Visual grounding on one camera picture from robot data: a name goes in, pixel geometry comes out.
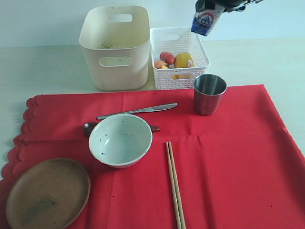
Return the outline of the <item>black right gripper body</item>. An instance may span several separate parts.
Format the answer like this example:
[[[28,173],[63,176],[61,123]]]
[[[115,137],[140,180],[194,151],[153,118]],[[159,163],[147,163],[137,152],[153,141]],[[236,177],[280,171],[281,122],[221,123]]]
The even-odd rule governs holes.
[[[224,7],[224,12],[244,11],[247,5],[258,4],[263,0],[215,0],[214,3]]]

